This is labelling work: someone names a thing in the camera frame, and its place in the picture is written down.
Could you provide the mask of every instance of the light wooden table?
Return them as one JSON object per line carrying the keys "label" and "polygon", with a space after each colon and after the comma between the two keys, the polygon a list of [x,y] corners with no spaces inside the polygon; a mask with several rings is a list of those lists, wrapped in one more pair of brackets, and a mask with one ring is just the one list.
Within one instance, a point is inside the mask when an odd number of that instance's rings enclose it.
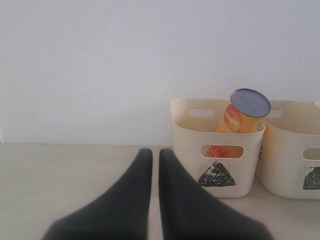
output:
{"label": "light wooden table", "polygon": [[[94,200],[127,169],[140,147],[0,145],[0,240],[40,240],[48,226]],[[154,154],[149,239],[161,240],[158,154]],[[320,239],[320,200],[290,200],[255,179],[245,197],[222,202],[263,222],[276,240]]]}

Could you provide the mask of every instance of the black pointed object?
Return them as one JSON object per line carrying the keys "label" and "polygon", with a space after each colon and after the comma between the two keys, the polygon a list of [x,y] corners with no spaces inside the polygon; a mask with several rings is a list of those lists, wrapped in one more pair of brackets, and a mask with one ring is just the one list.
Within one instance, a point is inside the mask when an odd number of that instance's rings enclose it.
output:
{"label": "black pointed object", "polygon": [[141,149],[108,191],[54,222],[42,240],[146,240],[152,166],[152,151]]}
{"label": "black pointed object", "polygon": [[164,240],[272,240],[267,228],[221,203],[184,169],[171,149],[159,155]]}

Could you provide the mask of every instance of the pringles can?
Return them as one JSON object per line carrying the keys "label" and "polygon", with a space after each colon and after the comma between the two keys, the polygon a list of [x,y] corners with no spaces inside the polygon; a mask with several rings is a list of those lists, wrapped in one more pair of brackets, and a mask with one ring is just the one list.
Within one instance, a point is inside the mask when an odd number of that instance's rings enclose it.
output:
{"label": "pringles can", "polygon": [[[231,94],[230,103],[216,129],[219,133],[254,133],[271,110],[269,100],[260,92],[241,88]],[[205,157],[239,158],[243,148],[211,145]]]}

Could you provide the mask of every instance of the orange cylindrical can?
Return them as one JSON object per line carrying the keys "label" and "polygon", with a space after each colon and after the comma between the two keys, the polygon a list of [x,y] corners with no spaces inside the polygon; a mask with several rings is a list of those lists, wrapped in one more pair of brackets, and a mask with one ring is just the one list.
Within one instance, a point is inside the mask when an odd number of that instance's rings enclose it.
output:
{"label": "orange cylindrical can", "polygon": [[[264,122],[270,110],[269,100],[260,92],[248,88],[238,89],[231,94],[230,103],[216,131],[219,133],[254,133]],[[211,145],[204,156],[236,158],[242,155],[242,152],[243,149],[239,147]]]}

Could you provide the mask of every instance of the can label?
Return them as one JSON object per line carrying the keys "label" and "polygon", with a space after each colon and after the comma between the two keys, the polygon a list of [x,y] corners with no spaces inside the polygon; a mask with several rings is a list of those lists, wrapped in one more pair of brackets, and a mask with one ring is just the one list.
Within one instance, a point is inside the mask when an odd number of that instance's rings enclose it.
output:
{"label": "can label", "polygon": [[[230,103],[226,107],[216,131],[219,133],[254,133],[266,117],[244,115]],[[204,156],[209,158],[239,158],[242,154],[242,147],[211,145]]]}

